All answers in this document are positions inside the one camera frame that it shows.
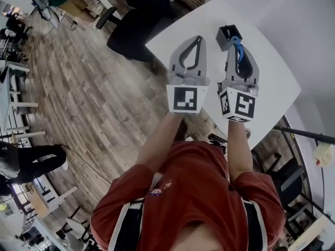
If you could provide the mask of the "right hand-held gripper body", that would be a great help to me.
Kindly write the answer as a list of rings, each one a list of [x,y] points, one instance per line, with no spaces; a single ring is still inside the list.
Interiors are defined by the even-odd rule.
[[[227,79],[218,82],[217,85],[223,118],[239,123],[252,121],[258,97],[258,85]]]

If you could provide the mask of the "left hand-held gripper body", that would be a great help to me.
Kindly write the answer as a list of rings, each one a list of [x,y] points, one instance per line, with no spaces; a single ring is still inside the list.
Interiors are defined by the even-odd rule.
[[[168,73],[166,85],[169,111],[178,114],[199,114],[210,79],[189,73]]]

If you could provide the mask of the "black pen holder box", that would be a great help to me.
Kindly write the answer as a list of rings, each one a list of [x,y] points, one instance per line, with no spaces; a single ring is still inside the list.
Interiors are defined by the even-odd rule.
[[[225,25],[219,27],[216,41],[222,52],[228,51],[234,43],[240,43],[242,36],[235,25]]]

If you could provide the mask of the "person's left forearm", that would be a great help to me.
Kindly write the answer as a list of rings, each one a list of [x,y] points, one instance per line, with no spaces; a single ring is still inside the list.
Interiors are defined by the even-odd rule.
[[[157,172],[168,155],[182,120],[182,115],[168,112],[143,145],[135,164]]]

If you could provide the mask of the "person's right forearm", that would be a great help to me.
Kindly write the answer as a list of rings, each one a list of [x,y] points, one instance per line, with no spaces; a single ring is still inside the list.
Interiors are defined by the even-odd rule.
[[[241,174],[253,171],[253,159],[243,123],[228,122],[227,163],[229,178],[234,182]]]

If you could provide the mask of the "black waist device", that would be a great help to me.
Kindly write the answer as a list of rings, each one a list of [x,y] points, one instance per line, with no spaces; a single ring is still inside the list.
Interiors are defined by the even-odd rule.
[[[227,143],[228,143],[227,140],[225,140],[225,139],[223,139],[223,138],[221,138],[221,137],[219,137],[219,136],[217,136],[217,135],[215,135],[213,133],[209,134],[207,136],[207,138],[208,138],[208,140],[209,140],[209,142],[210,142],[211,145],[215,145],[215,146],[221,147],[222,150],[223,150],[223,153],[226,154],[226,152],[227,152]]]

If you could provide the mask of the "black office chair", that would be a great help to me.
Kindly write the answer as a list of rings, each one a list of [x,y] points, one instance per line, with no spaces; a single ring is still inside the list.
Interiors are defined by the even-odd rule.
[[[116,7],[106,10],[96,23],[97,29],[107,22],[116,24],[116,28],[107,40],[107,46],[130,60],[149,63],[154,55],[146,47],[148,41],[173,23],[169,17],[132,9],[122,19],[114,16]]]
[[[275,153],[274,156],[275,162],[266,171],[266,174],[270,175],[279,195],[281,205],[286,211],[285,228],[289,235],[296,240],[305,230],[303,223],[297,222],[296,219],[301,214],[305,214],[311,221],[316,220],[315,216],[309,211],[308,204],[298,202],[292,207],[289,205],[302,194],[303,167],[298,164],[296,158],[292,158],[279,170],[275,171],[274,168],[279,163],[282,156],[279,153]]]

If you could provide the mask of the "black pole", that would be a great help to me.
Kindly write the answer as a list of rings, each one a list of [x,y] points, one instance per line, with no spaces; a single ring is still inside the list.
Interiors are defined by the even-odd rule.
[[[287,127],[281,127],[281,126],[278,126],[278,125],[275,125],[273,127],[273,130],[288,132],[288,133],[295,134],[295,135],[301,135],[301,136],[311,138],[311,139],[314,139],[314,140],[317,140],[317,141],[320,141],[320,142],[325,142],[325,143],[328,143],[328,144],[335,145],[335,138],[327,136],[327,135],[323,135],[323,134],[316,134],[316,133],[312,133],[312,132],[308,132],[308,131],[302,131],[302,130],[287,128]]]

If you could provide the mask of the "person's red shirt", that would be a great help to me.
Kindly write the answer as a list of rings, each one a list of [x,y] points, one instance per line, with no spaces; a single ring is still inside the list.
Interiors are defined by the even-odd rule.
[[[91,231],[103,251],[124,204],[144,199],[142,235],[137,251],[169,251],[186,224],[201,221],[215,232],[224,251],[247,251],[243,200],[255,202],[263,218],[267,248],[285,224],[285,213],[269,175],[246,172],[229,182],[222,149],[201,141],[176,142],[152,185],[153,171],[134,165],[114,179],[91,217]]]

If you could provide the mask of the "white desk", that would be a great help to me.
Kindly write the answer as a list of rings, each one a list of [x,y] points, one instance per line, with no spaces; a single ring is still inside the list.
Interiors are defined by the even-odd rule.
[[[10,74],[6,71],[6,69],[20,70],[23,72],[30,71],[29,68],[23,65],[18,66],[18,63],[0,60],[0,130],[5,133],[5,138],[11,137],[11,135],[7,135],[6,133],[12,131],[10,128],[7,128],[7,122],[9,121],[9,114],[13,107],[39,107],[39,104],[35,102],[11,101],[10,96],[20,94],[20,92],[10,90]]]
[[[31,207],[41,219],[56,210],[69,195],[77,191],[77,186],[75,186],[64,194],[57,196],[50,189],[41,190],[34,182],[24,184],[22,187]]]

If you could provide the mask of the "white chair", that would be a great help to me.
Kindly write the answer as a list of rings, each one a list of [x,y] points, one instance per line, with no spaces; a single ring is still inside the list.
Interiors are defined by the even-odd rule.
[[[84,242],[84,236],[86,234],[86,228],[83,226],[83,224],[79,223],[78,221],[72,219],[72,218],[66,218],[65,219],[69,227],[80,236],[80,238],[76,238],[71,232],[66,232],[66,236],[70,242],[70,248],[73,251],[85,251],[88,243]]]

